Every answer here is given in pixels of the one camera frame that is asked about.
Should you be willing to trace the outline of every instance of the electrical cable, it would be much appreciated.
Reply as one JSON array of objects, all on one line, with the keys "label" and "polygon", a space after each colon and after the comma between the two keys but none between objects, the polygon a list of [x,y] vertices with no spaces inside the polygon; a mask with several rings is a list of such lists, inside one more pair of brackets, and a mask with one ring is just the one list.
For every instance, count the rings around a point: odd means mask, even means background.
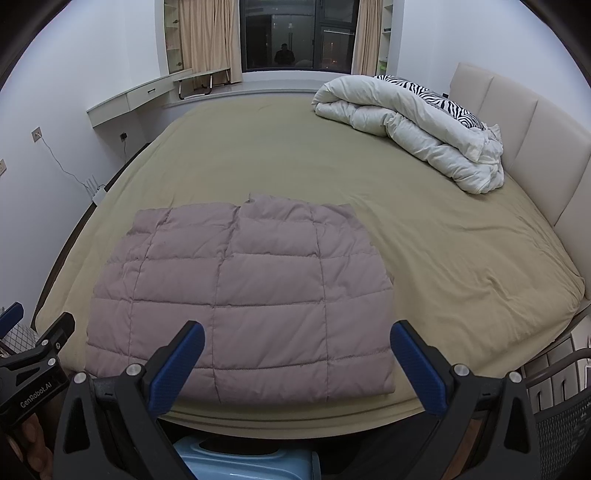
[{"label": "electrical cable", "polygon": [[64,167],[61,166],[60,161],[56,158],[56,156],[53,154],[53,150],[51,149],[51,147],[49,145],[47,145],[47,142],[45,141],[45,138],[43,138],[42,136],[40,136],[39,134],[37,134],[37,136],[39,138],[41,138],[41,140],[43,140],[43,143],[45,143],[45,146],[49,149],[49,152],[51,153],[51,156],[53,157],[53,159],[57,162],[57,164],[60,166],[61,170],[63,173],[67,173],[70,177],[74,177],[74,179],[84,187],[84,189],[86,190],[86,193],[88,193],[90,195],[90,191],[88,190],[88,187],[86,185],[84,185],[80,180],[78,180],[78,177],[76,177],[76,175],[74,175],[73,173],[70,173],[69,171],[64,170]]}]

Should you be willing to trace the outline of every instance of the window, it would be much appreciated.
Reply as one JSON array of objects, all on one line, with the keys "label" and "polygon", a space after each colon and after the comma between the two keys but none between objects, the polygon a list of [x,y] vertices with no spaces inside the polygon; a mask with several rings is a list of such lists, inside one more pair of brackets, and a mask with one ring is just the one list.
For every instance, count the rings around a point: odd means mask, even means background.
[{"label": "window", "polygon": [[240,0],[242,70],[351,73],[359,0]]}]

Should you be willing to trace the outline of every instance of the folded down jacket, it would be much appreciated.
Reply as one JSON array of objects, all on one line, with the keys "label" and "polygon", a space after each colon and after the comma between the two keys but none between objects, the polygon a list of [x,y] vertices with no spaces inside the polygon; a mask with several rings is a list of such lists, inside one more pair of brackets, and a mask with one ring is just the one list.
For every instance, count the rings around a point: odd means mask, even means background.
[{"label": "folded down jacket", "polygon": [[394,390],[392,283],[350,206],[257,196],[137,213],[95,286],[86,369],[144,363],[187,320],[206,346],[181,396],[286,404]]}]

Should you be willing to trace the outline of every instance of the curtain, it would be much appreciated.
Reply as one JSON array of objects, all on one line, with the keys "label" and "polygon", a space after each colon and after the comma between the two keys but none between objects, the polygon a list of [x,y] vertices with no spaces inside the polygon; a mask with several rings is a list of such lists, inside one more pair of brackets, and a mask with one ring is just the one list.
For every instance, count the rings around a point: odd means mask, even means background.
[{"label": "curtain", "polygon": [[241,82],[238,0],[179,0],[178,14],[185,68],[230,68],[230,81]]},{"label": "curtain", "polygon": [[351,68],[353,75],[375,75],[382,34],[382,8],[383,0],[361,0],[359,3]]}]

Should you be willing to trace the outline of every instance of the wall socket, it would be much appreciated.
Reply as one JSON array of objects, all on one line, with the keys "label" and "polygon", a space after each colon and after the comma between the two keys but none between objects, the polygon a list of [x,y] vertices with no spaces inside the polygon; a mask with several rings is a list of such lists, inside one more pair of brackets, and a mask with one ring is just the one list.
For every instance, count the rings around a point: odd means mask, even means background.
[{"label": "wall socket", "polygon": [[37,140],[39,140],[43,136],[43,134],[41,133],[41,127],[37,127],[35,130],[33,130],[31,132],[31,135],[33,136],[33,141],[36,142]]}]

